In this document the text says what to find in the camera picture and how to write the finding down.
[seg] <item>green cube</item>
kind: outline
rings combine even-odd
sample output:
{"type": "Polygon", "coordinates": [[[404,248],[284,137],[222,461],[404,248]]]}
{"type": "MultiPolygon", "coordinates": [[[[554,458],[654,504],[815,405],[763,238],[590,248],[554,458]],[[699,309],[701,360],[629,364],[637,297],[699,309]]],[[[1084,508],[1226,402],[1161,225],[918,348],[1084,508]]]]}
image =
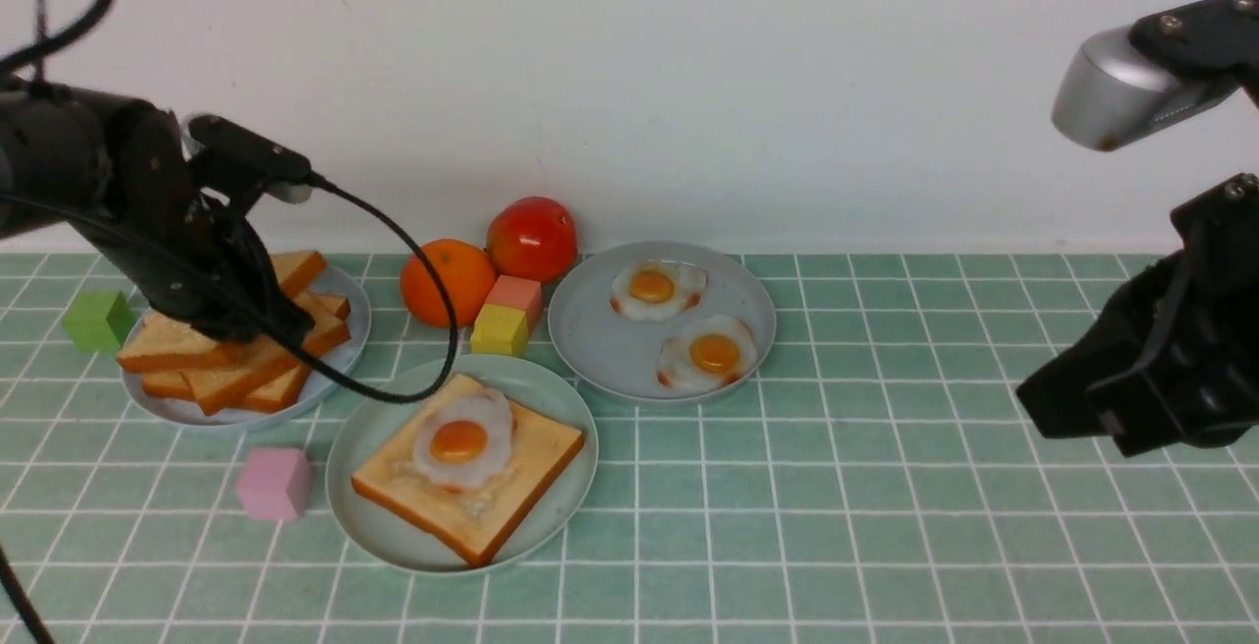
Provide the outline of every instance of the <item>green cube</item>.
{"type": "Polygon", "coordinates": [[[117,291],[82,291],[71,302],[62,326],[81,352],[117,352],[126,343],[136,313],[117,291]]]}

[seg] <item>toy block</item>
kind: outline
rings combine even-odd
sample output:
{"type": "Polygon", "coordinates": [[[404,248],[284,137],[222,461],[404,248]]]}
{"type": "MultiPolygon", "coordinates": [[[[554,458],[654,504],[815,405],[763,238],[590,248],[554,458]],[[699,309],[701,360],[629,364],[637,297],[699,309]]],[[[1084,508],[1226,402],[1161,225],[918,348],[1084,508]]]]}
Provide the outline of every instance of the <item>toy block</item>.
{"type": "Polygon", "coordinates": [[[117,291],[82,291],[71,301],[62,326],[81,352],[117,352],[126,343],[136,313],[117,291]]]}
{"type": "Polygon", "coordinates": [[[509,353],[519,357],[529,343],[529,317],[525,311],[485,304],[472,326],[473,353],[509,353]]]}
{"type": "Polygon", "coordinates": [[[237,497],[257,519],[291,521],[306,512],[311,465],[297,448],[253,448],[237,480],[237,497]]]}
{"type": "Polygon", "coordinates": [[[533,335],[543,317],[543,284],[522,277],[500,275],[485,302],[524,311],[525,317],[529,317],[529,335],[533,335]]]}

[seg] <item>yellow cube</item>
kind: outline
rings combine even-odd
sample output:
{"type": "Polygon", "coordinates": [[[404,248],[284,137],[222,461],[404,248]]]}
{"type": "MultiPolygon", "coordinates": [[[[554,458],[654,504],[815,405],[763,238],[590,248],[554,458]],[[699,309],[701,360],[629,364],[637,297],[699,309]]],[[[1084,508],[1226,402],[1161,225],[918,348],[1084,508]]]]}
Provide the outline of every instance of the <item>yellow cube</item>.
{"type": "Polygon", "coordinates": [[[509,353],[519,357],[529,343],[529,317],[525,311],[485,304],[472,326],[473,353],[509,353]]]}

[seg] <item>orange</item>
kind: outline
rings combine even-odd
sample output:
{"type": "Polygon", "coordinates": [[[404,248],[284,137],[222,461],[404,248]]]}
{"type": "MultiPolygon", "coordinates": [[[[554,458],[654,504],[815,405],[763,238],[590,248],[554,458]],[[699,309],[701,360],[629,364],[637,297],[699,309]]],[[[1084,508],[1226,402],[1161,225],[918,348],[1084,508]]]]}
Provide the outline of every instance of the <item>orange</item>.
{"type": "MultiPolygon", "coordinates": [[[[433,268],[437,268],[437,275],[442,278],[442,286],[446,286],[446,292],[451,296],[457,326],[471,326],[476,322],[486,296],[490,296],[494,282],[499,278],[494,263],[490,263],[490,255],[476,245],[456,238],[438,238],[436,242],[423,244],[421,249],[433,268]]],[[[403,303],[415,321],[429,327],[449,327],[437,284],[415,255],[412,255],[402,268],[399,280],[403,303]]]]}

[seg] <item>egg white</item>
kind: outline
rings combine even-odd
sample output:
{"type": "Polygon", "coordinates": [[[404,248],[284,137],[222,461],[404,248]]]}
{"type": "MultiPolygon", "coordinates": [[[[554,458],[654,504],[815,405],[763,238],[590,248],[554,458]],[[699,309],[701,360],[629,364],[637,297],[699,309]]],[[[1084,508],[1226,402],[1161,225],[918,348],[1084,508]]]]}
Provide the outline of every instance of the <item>egg white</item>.
{"type": "Polygon", "coordinates": [[[690,322],[677,333],[665,340],[656,365],[661,384],[685,390],[685,392],[708,392],[720,389],[752,371],[757,358],[757,343],[752,331],[740,318],[714,316],[690,322]],[[739,362],[724,375],[709,374],[691,361],[691,343],[705,335],[724,335],[739,347],[739,362]]]}
{"type": "Polygon", "coordinates": [[[412,460],[415,470],[433,483],[472,492],[485,487],[511,460],[512,415],[507,397],[500,390],[485,389],[453,399],[428,416],[415,436],[412,460]],[[431,445],[442,425],[467,420],[485,429],[486,445],[480,455],[462,464],[446,464],[434,459],[431,445]]]}
{"type": "Polygon", "coordinates": [[[612,280],[612,308],[622,317],[633,322],[663,322],[692,307],[694,296],[704,294],[708,287],[708,272],[689,263],[642,262],[624,268],[612,280]],[[630,282],[637,273],[655,270],[669,277],[674,284],[674,296],[663,303],[645,303],[630,294],[630,282]]]}

